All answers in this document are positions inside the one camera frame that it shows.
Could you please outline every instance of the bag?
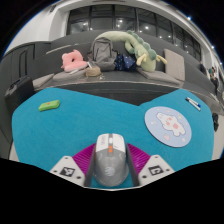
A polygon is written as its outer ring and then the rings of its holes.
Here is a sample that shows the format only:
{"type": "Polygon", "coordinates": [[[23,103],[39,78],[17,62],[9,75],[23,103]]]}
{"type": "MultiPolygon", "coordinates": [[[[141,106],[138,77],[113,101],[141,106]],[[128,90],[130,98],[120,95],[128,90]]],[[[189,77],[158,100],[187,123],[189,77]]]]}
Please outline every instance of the bag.
{"type": "Polygon", "coordinates": [[[21,68],[19,68],[19,79],[12,83],[5,93],[5,103],[10,116],[20,104],[35,94],[33,80],[27,76],[26,72],[27,49],[20,54],[20,58],[23,53],[26,56],[25,76],[21,77],[21,68]]]}
{"type": "Polygon", "coordinates": [[[115,66],[115,69],[119,71],[131,71],[136,69],[136,61],[130,56],[118,53],[115,66]]]}
{"type": "Polygon", "coordinates": [[[214,124],[214,130],[217,131],[218,127],[219,127],[219,123],[218,123],[219,115],[216,113],[213,113],[212,119],[213,119],[213,124],[214,124]]]}
{"type": "Polygon", "coordinates": [[[88,61],[92,66],[100,67],[101,71],[113,71],[117,52],[113,50],[112,41],[105,37],[96,39],[87,53],[88,61]]]}
{"type": "Polygon", "coordinates": [[[101,71],[98,66],[93,66],[92,68],[86,68],[86,76],[98,76],[100,74],[101,71]]]}

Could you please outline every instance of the pen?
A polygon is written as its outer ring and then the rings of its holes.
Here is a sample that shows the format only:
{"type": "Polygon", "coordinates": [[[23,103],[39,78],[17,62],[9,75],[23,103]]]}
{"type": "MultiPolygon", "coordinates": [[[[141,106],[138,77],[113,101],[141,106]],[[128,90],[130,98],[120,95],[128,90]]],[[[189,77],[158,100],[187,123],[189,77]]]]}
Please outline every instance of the pen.
{"type": "Polygon", "coordinates": [[[198,107],[201,107],[201,105],[197,102],[195,102],[194,100],[192,100],[191,98],[187,97],[187,99],[191,100],[194,104],[196,104],[198,107]]]}
{"type": "Polygon", "coordinates": [[[70,75],[71,75],[71,74],[74,74],[74,73],[76,73],[77,71],[78,71],[78,69],[76,69],[76,70],[70,72],[69,74],[70,74],[70,75]]]}
{"type": "Polygon", "coordinates": [[[186,100],[187,100],[191,105],[193,105],[196,109],[198,109],[199,111],[201,111],[201,109],[200,109],[197,105],[195,105],[191,100],[189,100],[189,99],[187,99],[187,98],[186,98],[186,100]]]}
{"type": "Polygon", "coordinates": [[[89,65],[89,67],[90,67],[90,68],[92,68],[92,66],[90,65],[90,63],[89,63],[89,62],[87,62],[87,64],[89,65]]]}

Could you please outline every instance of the green plush toy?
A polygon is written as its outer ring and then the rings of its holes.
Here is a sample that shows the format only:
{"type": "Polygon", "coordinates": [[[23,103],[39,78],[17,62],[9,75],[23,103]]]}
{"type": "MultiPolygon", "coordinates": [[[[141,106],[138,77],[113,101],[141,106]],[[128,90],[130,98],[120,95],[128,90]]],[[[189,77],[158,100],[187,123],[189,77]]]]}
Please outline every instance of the green plush toy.
{"type": "Polygon", "coordinates": [[[122,31],[109,31],[100,34],[96,39],[100,37],[106,37],[112,42],[123,41],[125,42],[125,48],[130,54],[135,54],[137,59],[136,64],[141,66],[147,72],[153,72],[156,68],[156,60],[162,61],[167,64],[167,61],[156,54],[151,49],[148,43],[145,43],[136,33],[128,30],[127,32],[122,31]]]}

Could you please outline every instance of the cartoon character sticker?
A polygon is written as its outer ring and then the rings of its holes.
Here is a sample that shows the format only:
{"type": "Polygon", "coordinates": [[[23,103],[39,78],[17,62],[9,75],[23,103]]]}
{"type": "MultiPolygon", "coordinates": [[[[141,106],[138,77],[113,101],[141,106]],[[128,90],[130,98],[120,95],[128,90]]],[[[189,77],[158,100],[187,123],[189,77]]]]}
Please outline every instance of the cartoon character sticker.
{"type": "Polygon", "coordinates": [[[169,116],[163,113],[157,113],[156,117],[163,124],[163,128],[168,131],[173,131],[175,136],[180,136],[180,134],[185,134],[184,127],[178,122],[175,116],[169,116]]]}

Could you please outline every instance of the backpack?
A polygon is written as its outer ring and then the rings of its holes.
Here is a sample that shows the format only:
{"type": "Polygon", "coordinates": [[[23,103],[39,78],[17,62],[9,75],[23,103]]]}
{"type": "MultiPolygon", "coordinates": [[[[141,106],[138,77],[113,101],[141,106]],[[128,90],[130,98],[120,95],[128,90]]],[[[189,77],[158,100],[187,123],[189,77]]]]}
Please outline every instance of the backpack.
{"type": "Polygon", "coordinates": [[[213,113],[212,119],[213,119],[213,124],[214,124],[214,130],[217,131],[218,127],[219,127],[219,123],[218,123],[219,115],[216,113],[213,113]]]}
{"type": "Polygon", "coordinates": [[[113,71],[117,52],[113,50],[112,41],[105,37],[94,40],[87,53],[88,61],[92,66],[100,67],[101,71],[113,71]]]}

